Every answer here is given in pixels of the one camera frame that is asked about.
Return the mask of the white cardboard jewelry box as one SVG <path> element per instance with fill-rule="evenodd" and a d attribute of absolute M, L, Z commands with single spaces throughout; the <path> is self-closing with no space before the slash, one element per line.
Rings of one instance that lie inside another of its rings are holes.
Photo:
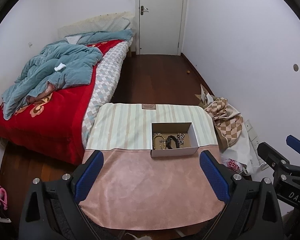
<path fill-rule="evenodd" d="M 191 122 L 151 124 L 152 158 L 194 155 L 199 145 Z"/>

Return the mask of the white plastic bag red print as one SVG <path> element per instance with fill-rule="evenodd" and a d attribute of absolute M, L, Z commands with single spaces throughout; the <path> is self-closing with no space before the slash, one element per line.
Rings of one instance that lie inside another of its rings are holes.
<path fill-rule="evenodd" d="M 229 170 L 234 171 L 235 173 L 248 176 L 248 170 L 247 166 L 245 164 L 242 164 L 234 159 L 231 159 L 230 157 L 227 157 L 222 153 L 221 155 L 222 164 L 226 166 Z"/>

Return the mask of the white door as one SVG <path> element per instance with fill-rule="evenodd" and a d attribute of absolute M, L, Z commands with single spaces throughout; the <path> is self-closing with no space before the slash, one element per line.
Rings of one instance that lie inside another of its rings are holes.
<path fill-rule="evenodd" d="M 180 55 L 187 0 L 136 0 L 136 52 Z"/>

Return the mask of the white wall power strip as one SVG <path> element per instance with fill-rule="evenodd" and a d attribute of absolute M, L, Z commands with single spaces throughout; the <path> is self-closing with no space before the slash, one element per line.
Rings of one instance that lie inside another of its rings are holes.
<path fill-rule="evenodd" d="M 255 172 L 261 172 L 268 168 L 268 165 L 257 154 L 257 148 L 260 144 L 259 137 L 256 131 L 254 130 L 253 126 L 251 125 L 250 120 L 246 120 L 244 124 L 248 132 L 250 144 L 255 153 L 255 156 L 253 157 L 253 169 L 255 170 Z"/>

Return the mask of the checkered beige cloth pile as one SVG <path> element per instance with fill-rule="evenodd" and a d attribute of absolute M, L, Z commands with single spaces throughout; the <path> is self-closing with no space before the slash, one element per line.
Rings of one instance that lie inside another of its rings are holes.
<path fill-rule="evenodd" d="M 234 145 L 243 129 L 243 117 L 225 98 L 215 98 L 204 106 L 204 110 L 212 118 L 221 150 Z"/>

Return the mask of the striped pink table cloth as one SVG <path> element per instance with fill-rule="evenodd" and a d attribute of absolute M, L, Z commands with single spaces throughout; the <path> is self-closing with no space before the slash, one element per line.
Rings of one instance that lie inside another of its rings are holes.
<path fill-rule="evenodd" d="M 152 158 L 153 123 L 189 122 L 198 142 L 195 154 Z M 220 158 L 211 117 L 198 106 L 106 103 L 96 116 L 84 160 L 94 150 L 104 164 L 82 211 L 109 229 L 162 230 L 198 224 L 218 215 L 218 200 L 199 164 L 208 150 Z"/>

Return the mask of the bed with red blanket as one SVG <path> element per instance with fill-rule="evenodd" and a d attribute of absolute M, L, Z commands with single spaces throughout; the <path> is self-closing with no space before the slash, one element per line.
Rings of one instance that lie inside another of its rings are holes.
<path fill-rule="evenodd" d="M 117 88 L 134 35 L 129 11 L 59 28 L 59 40 L 32 57 L 3 93 L 0 142 L 80 164 L 98 111 Z"/>

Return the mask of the pink slipper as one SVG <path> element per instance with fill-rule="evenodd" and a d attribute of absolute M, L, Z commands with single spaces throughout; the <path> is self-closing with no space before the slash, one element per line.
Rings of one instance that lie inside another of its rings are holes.
<path fill-rule="evenodd" d="M 0 207 L 2 207 L 4 210 L 7 210 L 7 208 L 8 208 L 8 204 L 7 204 L 7 192 L 1 186 L 0 186 Z"/>

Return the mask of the blue-grey quilt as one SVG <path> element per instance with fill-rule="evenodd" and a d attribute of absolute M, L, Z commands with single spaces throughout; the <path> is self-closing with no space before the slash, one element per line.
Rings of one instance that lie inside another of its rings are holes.
<path fill-rule="evenodd" d="M 88 85 L 93 67 L 103 56 L 99 48 L 91 45 L 112 40 L 129 41 L 132 37 L 132 29 L 90 32 L 79 34 L 76 44 L 64 38 L 46 45 L 29 59 L 14 84 L 2 94 L 4 119 L 9 120 L 17 110 L 29 105 L 48 88 L 59 90 Z"/>

